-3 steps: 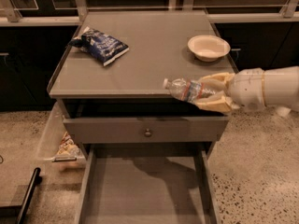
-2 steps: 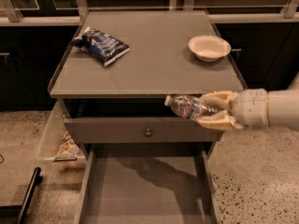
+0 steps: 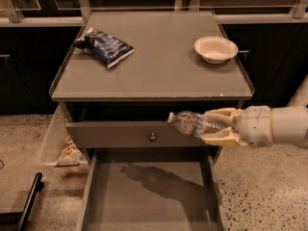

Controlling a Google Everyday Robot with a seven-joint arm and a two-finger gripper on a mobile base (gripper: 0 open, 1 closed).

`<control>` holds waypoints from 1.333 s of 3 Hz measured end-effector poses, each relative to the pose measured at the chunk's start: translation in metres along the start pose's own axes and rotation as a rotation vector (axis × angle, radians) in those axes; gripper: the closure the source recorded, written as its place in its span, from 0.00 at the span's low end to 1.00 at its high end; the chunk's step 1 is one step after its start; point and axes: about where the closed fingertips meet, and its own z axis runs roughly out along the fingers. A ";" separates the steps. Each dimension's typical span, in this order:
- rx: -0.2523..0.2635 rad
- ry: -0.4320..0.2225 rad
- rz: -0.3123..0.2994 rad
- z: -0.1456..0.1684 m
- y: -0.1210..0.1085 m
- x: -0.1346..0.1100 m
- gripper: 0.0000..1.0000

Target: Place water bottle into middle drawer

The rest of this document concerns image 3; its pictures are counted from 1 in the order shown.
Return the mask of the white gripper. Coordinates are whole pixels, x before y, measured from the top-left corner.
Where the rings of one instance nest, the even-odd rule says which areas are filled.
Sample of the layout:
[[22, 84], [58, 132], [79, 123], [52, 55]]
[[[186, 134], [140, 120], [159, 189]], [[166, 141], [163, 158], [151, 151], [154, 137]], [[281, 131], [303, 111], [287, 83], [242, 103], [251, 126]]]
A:
[[239, 146], [266, 147], [273, 145], [271, 129], [271, 108], [268, 106], [250, 106], [244, 110], [221, 108], [204, 113], [211, 122], [230, 127], [216, 133], [204, 134], [201, 139], [209, 145], [235, 148]]

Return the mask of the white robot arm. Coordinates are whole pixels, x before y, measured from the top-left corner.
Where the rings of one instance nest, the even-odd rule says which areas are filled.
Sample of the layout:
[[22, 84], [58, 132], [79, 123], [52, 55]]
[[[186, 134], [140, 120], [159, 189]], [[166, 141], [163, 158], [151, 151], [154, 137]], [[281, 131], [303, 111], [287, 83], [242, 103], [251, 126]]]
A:
[[291, 144], [308, 145], [308, 76], [283, 108], [250, 106], [245, 109], [222, 108], [205, 113], [212, 121], [224, 123], [227, 128], [203, 140], [216, 146], [269, 147]]

